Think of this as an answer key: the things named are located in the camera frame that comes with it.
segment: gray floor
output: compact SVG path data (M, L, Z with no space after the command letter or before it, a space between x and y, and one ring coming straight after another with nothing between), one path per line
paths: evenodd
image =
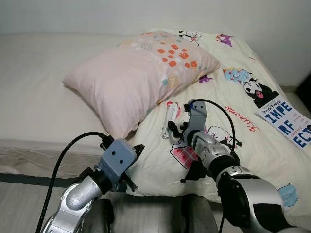
M305 116L310 113L293 93L286 93L292 105ZM46 218L52 215L59 204L63 188L54 188ZM0 182L0 233L33 233L41 212L47 187ZM121 193L109 193L115 211L113 232L177 233L183 225L180 217L181 198L132 197ZM211 203L219 227L221 205ZM311 230L310 219L288 219L291 223ZM224 233L240 233L226 220Z

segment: bed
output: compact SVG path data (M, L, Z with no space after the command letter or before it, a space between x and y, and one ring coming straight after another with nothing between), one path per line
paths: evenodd
M221 67L153 108L135 135L129 137L132 145L146 147L129 170L139 189L135 193L127 189L127 193L137 196L196 193L220 202L211 178L180 182L190 165L178 153L182 149L182 153L193 157L193 151L178 139L161 138L166 102L182 106L190 99L205 98L228 111L235 125L238 140L235 151L242 166L267 179L284 194L286 216L310 216L311 146L298 149L256 116L258 108L241 85L224 76L224 72L233 68L246 70L285 97L271 73L249 46L236 37L187 33L193 43L218 58ZM74 137L88 131L105 133L98 115L75 92L64 88L61 81L75 66L123 38L80 33L0 36L0 173L49 177L60 152ZM207 116L207 132L220 135L219 139L223 137L230 146L231 129L225 116L209 105ZM176 123L187 120L188 115L182 110ZM64 158L58 177L75 177L85 167L93 167L103 153L99 143L99 139L90 137L74 146Z

